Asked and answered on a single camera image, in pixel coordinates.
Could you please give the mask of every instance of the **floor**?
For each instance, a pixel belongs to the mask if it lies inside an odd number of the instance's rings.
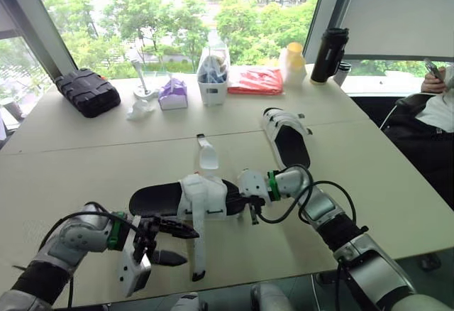
[[[430,295],[441,302],[454,307],[454,249],[438,252],[442,262],[441,268],[430,273],[423,272],[415,258],[399,261],[399,265],[410,275],[416,289],[421,294]],[[317,311],[311,277],[285,278],[273,281],[289,298],[295,310]],[[232,288],[219,288],[199,293],[202,300],[209,304],[210,311],[248,311],[250,310],[251,285],[239,285]],[[320,310],[334,310],[334,287],[321,287],[315,282]],[[169,311],[180,295],[168,295],[161,298],[119,302],[110,305],[110,311]],[[356,311],[360,308],[355,304],[348,289],[341,284],[340,308]]]

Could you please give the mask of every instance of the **green ring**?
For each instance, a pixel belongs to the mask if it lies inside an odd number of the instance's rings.
[[[123,212],[113,212],[113,215],[117,215],[125,219],[125,213]],[[115,246],[118,243],[118,234],[120,233],[121,223],[118,221],[114,221],[112,225],[111,233],[107,239],[107,249],[115,249]]]
[[[275,178],[275,173],[270,171],[269,174],[270,174],[269,184],[270,184],[270,187],[271,187],[272,194],[275,197],[275,201],[279,201],[281,199],[281,195],[279,193],[279,189],[277,189],[277,182],[276,182],[276,178]]]

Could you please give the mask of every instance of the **black thermos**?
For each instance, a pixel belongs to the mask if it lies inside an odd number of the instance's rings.
[[[312,70],[313,81],[325,82],[338,71],[347,41],[348,28],[328,28],[323,33],[317,61]]]

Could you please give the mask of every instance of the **red package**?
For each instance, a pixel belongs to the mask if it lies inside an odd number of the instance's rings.
[[[237,80],[229,83],[228,93],[266,94],[282,93],[282,76],[279,69],[248,68]]]

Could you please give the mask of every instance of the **table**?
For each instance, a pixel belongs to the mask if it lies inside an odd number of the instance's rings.
[[[316,180],[341,184],[355,201],[358,224],[393,258],[454,246],[453,213],[430,185],[370,121],[313,126],[306,138]],[[217,174],[235,182],[244,168],[265,173],[276,168],[261,131],[212,136],[221,168]],[[110,210],[126,210],[138,188],[174,182],[193,172],[195,138],[66,151],[2,155],[0,209],[2,239],[0,289],[20,274],[11,264],[26,265],[43,234],[59,217],[89,200]],[[345,198],[326,187],[345,210]],[[266,215],[277,217],[290,201],[275,203]],[[206,277],[190,281],[188,265],[156,267],[146,289],[130,299],[188,290],[216,288],[334,269],[331,252],[296,214],[277,225],[252,226],[248,214],[224,222],[207,222]],[[161,249],[188,253],[188,243],[159,235]],[[119,253],[89,254],[75,275],[74,305],[124,300],[115,270]],[[66,303],[65,293],[56,306]]]
[[[119,86],[120,92],[127,86]],[[194,87],[189,109],[155,111],[137,124],[124,119],[123,105],[96,119],[85,119],[58,92],[50,91],[0,152],[0,290],[8,290],[51,225],[63,215],[96,200],[110,210],[127,210],[130,196],[148,185],[175,182],[196,169],[204,132],[218,151],[217,175],[236,181],[244,168],[277,168],[260,130],[266,107],[306,115],[313,135],[306,146],[316,180],[341,184],[355,200],[358,224],[393,258],[454,246],[443,229],[454,229],[445,202],[380,130],[339,87],[286,89],[284,97],[232,97],[222,107],[203,107]],[[326,191],[348,211],[345,198]],[[291,201],[265,208],[277,217]],[[281,224],[252,226],[246,213],[238,219],[207,222],[207,272],[190,281],[189,265],[155,267],[146,288],[129,299],[217,288],[334,269],[336,262],[310,227],[292,214]],[[158,236],[160,249],[190,256],[187,241]],[[116,282],[120,253],[89,254],[75,275],[74,306],[125,300]],[[56,307],[66,304],[67,290]]]
[[[205,107],[196,75],[175,75],[187,83],[188,109],[161,111],[159,107],[145,121],[126,120],[135,98],[138,79],[114,80],[121,105],[94,119],[83,117],[53,87],[23,122],[2,153],[35,153],[91,146],[142,143],[194,137],[198,133],[215,136],[259,131],[260,117],[268,107],[285,108],[305,115],[307,126],[368,119],[367,115],[340,87],[329,80],[316,86],[306,76],[301,87],[285,87],[280,96],[228,94],[224,105]],[[157,81],[165,83],[166,77]]]

